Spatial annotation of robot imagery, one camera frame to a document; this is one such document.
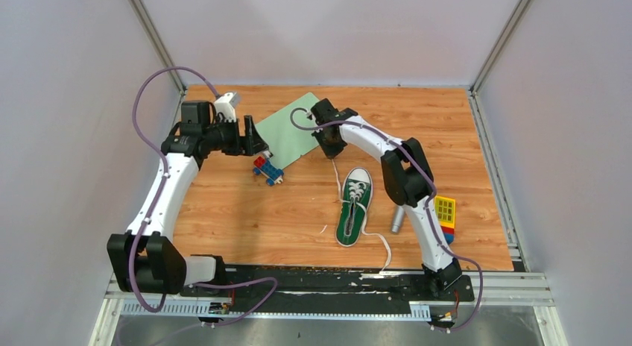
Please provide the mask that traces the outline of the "green canvas sneaker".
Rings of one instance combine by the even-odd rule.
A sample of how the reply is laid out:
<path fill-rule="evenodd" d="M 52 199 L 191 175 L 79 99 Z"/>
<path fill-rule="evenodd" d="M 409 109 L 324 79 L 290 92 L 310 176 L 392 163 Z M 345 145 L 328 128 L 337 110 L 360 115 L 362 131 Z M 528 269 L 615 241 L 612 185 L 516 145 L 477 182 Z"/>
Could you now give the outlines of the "green canvas sneaker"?
<path fill-rule="evenodd" d="M 368 170 L 352 169 L 344 181 L 338 181 L 338 197 L 341 214 L 335 230 L 335 238 L 343 247 L 354 246 L 359 240 L 368 218 L 373 199 L 373 180 Z"/>

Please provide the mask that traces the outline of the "white shoelace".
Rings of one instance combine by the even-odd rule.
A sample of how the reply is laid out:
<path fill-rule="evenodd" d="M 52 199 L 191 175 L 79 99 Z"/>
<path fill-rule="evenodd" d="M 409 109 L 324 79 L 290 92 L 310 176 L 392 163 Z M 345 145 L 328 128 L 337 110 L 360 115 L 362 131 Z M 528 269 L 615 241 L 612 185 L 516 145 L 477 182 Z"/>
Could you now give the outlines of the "white shoelace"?
<path fill-rule="evenodd" d="M 388 238 L 380 231 L 374 231 L 371 229 L 371 222 L 373 222 L 373 200 L 376 191 L 376 184 L 373 180 L 373 176 L 370 176 L 373 180 L 373 199 L 368 209 L 368 218 L 365 228 L 359 237 L 357 243 L 351 247 L 343 247 L 337 243 L 335 238 L 335 230 L 338 226 L 338 221 L 341 214 L 341 202 L 338 197 L 338 181 L 341 183 L 344 181 L 347 174 L 356 167 L 351 167 L 345 170 L 340 170 L 336 160 L 330 162 L 332 167 L 332 183 L 333 192 L 330 196 L 328 204 L 324 208 L 325 216 L 323 221 L 319 221 L 319 229 L 317 235 L 323 237 L 330 249 L 330 251 L 337 254 L 335 262 L 331 262 L 331 265 L 349 265 L 354 267 L 369 266 L 377 269 L 384 270 L 391 265 L 393 259 L 392 247 L 388 241 Z"/>

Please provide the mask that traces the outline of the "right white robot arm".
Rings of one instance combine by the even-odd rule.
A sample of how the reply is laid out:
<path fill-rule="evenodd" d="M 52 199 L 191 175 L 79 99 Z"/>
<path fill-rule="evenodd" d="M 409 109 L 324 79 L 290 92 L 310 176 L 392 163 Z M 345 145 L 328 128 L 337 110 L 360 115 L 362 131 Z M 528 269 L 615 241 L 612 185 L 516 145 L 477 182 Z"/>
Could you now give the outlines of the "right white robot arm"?
<path fill-rule="evenodd" d="M 309 108 L 309 118 L 317 124 L 312 135 L 328 158 L 351 144 L 380 162 L 385 191 L 408 217 L 420 245 L 426 291 L 435 299 L 448 297 L 462 269 L 440 228 L 437 190 L 420 142 L 391 136 L 350 108 L 334 108 L 327 98 Z"/>

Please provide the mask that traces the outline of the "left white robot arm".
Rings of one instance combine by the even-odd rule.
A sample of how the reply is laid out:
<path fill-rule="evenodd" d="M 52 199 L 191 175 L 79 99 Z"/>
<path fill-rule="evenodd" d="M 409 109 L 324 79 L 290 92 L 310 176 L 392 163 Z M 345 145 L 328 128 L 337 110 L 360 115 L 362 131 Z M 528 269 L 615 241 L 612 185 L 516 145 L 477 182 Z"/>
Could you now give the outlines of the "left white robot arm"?
<path fill-rule="evenodd" d="M 237 117 L 238 101 L 227 92 L 214 102 L 181 104 L 180 121 L 157 149 L 159 167 L 142 208 L 124 233 L 107 242 L 120 290 L 175 295 L 195 283 L 211 296 L 227 290 L 222 258 L 184 257 L 172 240 L 186 193 L 211 152 L 250 157 L 268 149 L 252 116 Z"/>

